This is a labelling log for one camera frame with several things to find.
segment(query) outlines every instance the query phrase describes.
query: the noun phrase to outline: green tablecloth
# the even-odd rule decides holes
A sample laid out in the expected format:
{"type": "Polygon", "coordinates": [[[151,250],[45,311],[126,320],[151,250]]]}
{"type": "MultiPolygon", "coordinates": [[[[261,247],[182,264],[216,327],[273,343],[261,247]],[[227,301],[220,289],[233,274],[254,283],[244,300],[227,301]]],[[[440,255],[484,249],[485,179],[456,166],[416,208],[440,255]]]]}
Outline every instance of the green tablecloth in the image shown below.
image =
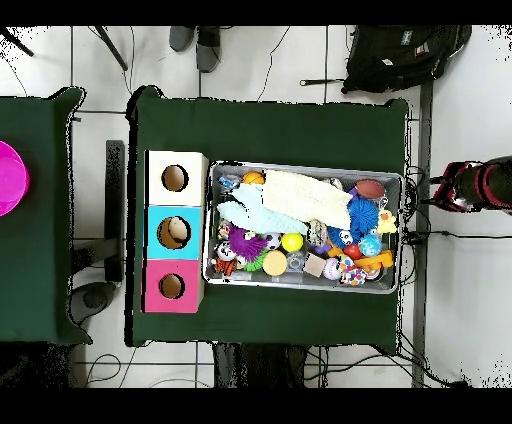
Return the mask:
{"type": "Polygon", "coordinates": [[[210,160],[403,174],[406,115],[403,100],[388,106],[236,103],[169,100],[153,86],[137,90],[127,112],[128,192],[136,194],[128,206],[128,234],[135,234],[134,245],[128,236],[128,256],[135,263],[128,261],[127,272],[135,272],[127,286],[127,342],[357,343],[394,351],[396,291],[371,295],[207,284],[196,314],[141,313],[143,153],[197,151],[210,160]]]}
{"type": "Polygon", "coordinates": [[[0,97],[0,140],[30,173],[22,202],[0,217],[0,341],[82,343],[66,315],[71,271],[68,120],[83,90],[49,99],[0,97]]]}

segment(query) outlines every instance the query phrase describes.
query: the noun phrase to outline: wooden block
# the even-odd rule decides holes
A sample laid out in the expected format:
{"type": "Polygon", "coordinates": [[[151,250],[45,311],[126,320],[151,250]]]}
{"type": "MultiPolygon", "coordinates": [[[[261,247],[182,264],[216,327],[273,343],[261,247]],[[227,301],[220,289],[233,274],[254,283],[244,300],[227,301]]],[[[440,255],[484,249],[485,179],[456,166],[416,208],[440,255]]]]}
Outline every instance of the wooden block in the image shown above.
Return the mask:
{"type": "Polygon", "coordinates": [[[322,271],[324,270],[325,263],[325,259],[319,258],[312,253],[308,253],[306,262],[304,263],[304,272],[314,275],[315,277],[320,277],[320,275],[322,275],[322,271]]]}
{"type": "Polygon", "coordinates": [[[200,266],[197,260],[148,260],[142,269],[142,312],[196,313],[204,295],[200,266]]]}
{"type": "Polygon", "coordinates": [[[147,259],[198,260],[203,244],[203,208],[149,206],[147,259]]]}
{"type": "Polygon", "coordinates": [[[203,206],[208,159],[201,153],[146,151],[150,205],[203,206]]]}

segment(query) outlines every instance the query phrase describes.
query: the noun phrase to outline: yellow toy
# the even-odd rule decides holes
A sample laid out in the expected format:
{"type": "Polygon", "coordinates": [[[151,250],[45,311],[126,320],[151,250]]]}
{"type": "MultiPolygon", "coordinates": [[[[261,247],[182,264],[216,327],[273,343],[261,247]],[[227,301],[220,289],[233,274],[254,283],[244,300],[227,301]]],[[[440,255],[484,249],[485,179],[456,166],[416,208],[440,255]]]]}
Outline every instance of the yellow toy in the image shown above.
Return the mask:
{"type": "Polygon", "coordinates": [[[393,255],[391,250],[385,250],[380,255],[373,256],[371,258],[357,259],[354,261],[354,264],[366,272],[380,269],[381,265],[384,268],[390,268],[393,266],[393,255]]]}
{"type": "Polygon", "coordinates": [[[384,233],[396,233],[396,218],[387,209],[379,210],[379,222],[377,224],[377,232],[379,234],[384,233]]]}

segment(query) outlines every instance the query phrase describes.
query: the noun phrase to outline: light blue cloth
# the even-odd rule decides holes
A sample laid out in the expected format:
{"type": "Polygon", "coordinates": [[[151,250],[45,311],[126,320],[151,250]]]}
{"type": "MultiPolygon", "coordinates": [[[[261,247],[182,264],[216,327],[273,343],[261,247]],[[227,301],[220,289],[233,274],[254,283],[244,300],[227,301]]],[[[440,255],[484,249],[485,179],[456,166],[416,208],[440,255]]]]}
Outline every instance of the light blue cloth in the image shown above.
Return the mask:
{"type": "Polygon", "coordinates": [[[301,221],[279,212],[273,212],[263,206],[261,184],[240,184],[232,195],[240,203],[224,202],[217,205],[220,216],[237,227],[264,233],[300,233],[307,234],[308,227],[301,221]]]}

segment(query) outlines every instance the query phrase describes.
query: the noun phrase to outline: cable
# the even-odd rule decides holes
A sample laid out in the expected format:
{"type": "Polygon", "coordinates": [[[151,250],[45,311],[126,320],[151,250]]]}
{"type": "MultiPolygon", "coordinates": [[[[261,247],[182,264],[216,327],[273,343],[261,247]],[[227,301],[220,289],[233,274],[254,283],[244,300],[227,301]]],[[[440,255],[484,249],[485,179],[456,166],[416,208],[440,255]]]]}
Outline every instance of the cable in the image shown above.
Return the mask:
{"type": "Polygon", "coordinates": [[[286,34],[288,33],[288,31],[290,30],[291,28],[291,25],[288,26],[288,28],[286,28],[286,31],[284,32],[283,36],[281,37],[281,39],[279,40],[279,43],[277,43],[277,46],[274,47],[274,49],[270,52],[270,66],[268,67],[268,71],[267,71],[267,76],[265,77],[265,85],[263,86],[263,90],[261,91],[260,95],[258,96],[258,100],[256,100],[257,102],[260,101],[261,99],[261,96],[263,95],[263,93],[265,92],[265,89],[267,88],[267,81],[268,81],[268,74],[270,74],[270,69],[272,68],[272,55],[274,54],[274,52],[279,48],[279,46],[281,45],[281,43],[283,42],[284,40],[284,37],[286,36],[286,34]]]}

